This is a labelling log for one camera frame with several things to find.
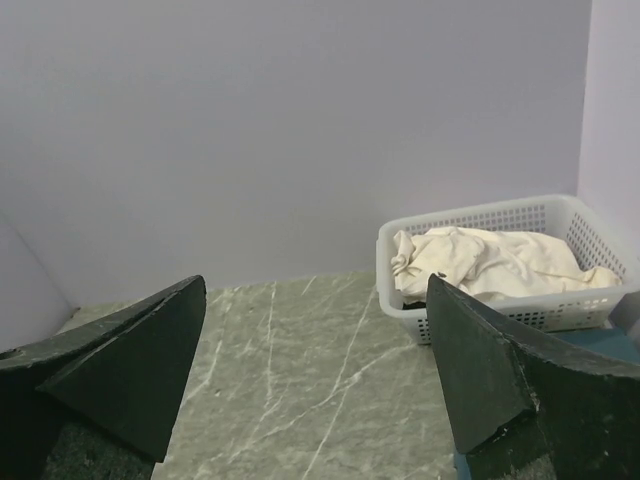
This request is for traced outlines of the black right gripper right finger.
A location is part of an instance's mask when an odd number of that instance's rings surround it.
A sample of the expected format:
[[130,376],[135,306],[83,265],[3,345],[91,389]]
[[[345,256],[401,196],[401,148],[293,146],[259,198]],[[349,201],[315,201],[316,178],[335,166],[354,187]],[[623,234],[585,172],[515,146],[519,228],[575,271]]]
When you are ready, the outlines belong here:
[[510,319],[437,276],[426,310],[471,478],[638,478],[638,363]]

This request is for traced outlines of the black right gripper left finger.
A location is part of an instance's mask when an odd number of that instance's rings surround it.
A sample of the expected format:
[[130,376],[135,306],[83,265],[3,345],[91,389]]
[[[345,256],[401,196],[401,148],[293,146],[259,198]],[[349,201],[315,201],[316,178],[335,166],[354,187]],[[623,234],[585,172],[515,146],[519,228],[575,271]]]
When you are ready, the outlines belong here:
[[166,457],[205,313],[197,275],[2,352],[2,478],[150,478]]

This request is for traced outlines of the cream white t shirt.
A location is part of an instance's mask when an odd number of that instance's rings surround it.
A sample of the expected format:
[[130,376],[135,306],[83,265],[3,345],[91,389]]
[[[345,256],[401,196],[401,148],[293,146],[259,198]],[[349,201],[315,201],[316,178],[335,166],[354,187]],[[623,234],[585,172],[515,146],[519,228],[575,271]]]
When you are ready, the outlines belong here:
[[542,233],[446,226],[393,242],[394,285],[409,299],[424,299],[433,275],[483,302],[622,284],[606,267],[581,269],[566,241]]

